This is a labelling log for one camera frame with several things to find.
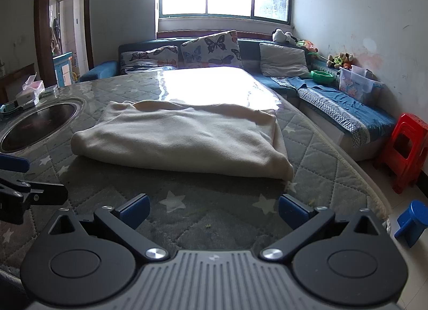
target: folded beige cloth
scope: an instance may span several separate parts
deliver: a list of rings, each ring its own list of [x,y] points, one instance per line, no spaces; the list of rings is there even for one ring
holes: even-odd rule
[[[243,106],[110,102],[71,138],[75,155],[117,165],[291,180],[274,114]]]

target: red plastic stool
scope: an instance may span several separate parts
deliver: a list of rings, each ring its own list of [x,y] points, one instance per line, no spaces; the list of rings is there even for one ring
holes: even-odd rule
[[[397,175],[392,189],[400,194],[414,185],[428,154],[428,124],[414,114],[403,114],[374,166],[387,164]]]

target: black baseboard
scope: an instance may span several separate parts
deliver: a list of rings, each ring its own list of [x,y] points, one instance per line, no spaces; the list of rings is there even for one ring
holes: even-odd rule
[[[419,175],[418,181],[416,182],[416,186],[422,191],[425,197],[428,198],[428,175],[421,171]]]

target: green bowl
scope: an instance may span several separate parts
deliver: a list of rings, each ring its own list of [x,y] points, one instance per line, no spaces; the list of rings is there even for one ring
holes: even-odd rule
[[[330,84],[334,81],[332,74],[323,71],[311,71],[311,77],[318,84]]]

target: wooden door frame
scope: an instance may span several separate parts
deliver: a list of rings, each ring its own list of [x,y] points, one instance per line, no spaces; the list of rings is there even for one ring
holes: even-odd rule
[[[89,14],[89,0],[83,0],[84,27],[86,40],[86,55],[89,70],[94,67],[91,40],[91,23]],[[49,26],[49,0],[34,0],[34,39],[36,42],[37,63],[40,77],[45,87],[56,82],[54,61],[51,51],[51,34]]]

